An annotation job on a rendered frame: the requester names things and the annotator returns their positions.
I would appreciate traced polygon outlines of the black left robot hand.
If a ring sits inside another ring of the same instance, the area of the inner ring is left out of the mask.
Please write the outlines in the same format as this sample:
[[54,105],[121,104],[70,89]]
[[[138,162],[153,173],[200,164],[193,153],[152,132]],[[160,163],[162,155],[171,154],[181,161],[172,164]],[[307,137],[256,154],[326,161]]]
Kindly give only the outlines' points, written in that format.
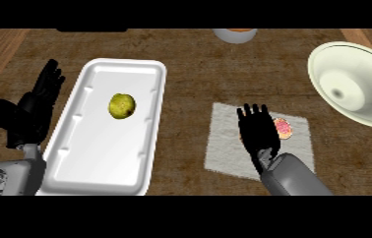
[[57,62],[50,59],[33,89],[23,94],[19,102],[0,99],[0,128],[7,132],[7,149],[44,141],[63,81],[64,76],[60,74]]

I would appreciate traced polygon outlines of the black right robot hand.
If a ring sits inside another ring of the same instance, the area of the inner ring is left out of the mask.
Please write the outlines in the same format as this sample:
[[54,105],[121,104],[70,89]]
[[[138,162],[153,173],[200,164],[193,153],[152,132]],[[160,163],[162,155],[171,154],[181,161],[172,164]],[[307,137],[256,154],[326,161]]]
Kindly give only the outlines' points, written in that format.
[[245,104],[243,108],[236,110],[236,116],[240,141],[249,153],[256,173],[261,174],[262,166],[258,161],[258,153],[262,150],[271,149],[270,157],[274,157],[280,149],[279,135],[267,106]]

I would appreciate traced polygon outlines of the white placemat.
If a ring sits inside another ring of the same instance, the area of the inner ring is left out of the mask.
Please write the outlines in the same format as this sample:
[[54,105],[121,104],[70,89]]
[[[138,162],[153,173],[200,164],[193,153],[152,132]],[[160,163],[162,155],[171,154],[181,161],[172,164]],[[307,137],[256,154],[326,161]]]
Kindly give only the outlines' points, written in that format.
[[[280,141],[279,152],[293,154],[310,170],[315,171],[308,120],[277,112],[270,112],[270,116],[284,119],[292,128],[292,136]],[[203,167],[230,176],[259,180],[249,154],[237,138],[236,107],[217,102],[212,105]]]

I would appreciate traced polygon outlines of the cream bowl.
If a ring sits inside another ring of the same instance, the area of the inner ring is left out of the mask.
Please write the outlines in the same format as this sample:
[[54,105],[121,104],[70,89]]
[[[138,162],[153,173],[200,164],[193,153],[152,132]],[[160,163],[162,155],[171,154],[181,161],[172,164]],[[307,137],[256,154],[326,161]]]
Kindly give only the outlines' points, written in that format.
[[308,76],[327,105],[372,127],[372,48],[345,41],[321,44],[308,57]]

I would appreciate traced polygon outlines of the pink-topped pastry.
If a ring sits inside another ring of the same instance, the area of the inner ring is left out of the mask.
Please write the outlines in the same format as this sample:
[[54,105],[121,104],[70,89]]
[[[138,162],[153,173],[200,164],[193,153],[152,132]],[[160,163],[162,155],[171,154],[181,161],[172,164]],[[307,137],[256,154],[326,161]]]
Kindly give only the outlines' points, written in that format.
[[277,135],[280,140],[287,140],[292,137],[292,127],[283,118],[273,119]]

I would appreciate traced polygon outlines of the white rectangular tray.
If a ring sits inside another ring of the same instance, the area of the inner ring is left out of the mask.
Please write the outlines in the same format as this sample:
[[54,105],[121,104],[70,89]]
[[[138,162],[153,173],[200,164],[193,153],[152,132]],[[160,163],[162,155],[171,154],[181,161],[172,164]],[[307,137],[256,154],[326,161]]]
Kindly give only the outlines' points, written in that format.
[[[45,146],[41,196],[146,193],[165,74],[155,60],[87,62]],[[116,93],[137,104],[125,119],[115,119],[107,109]]]

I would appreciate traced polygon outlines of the yellow-green fruit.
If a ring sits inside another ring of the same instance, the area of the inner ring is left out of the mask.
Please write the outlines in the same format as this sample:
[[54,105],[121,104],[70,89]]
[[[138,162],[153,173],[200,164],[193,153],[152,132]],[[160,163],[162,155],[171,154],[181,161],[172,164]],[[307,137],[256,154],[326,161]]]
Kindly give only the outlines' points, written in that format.
[[135,107],[135,100],[128,94],[116,93],[112,96],[107,109],[115,119],[128,118],[134,114]]

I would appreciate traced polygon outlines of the white cup with orange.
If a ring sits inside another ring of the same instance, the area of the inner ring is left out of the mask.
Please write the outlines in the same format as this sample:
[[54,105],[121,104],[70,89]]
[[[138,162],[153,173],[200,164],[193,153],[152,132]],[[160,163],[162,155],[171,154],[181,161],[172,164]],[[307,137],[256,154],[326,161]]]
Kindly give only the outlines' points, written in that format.
[[221,41],[231,44],[242,44],[252,40],[256,33],[256,29],[248,29],[248,30],[212,29],[212,32]]

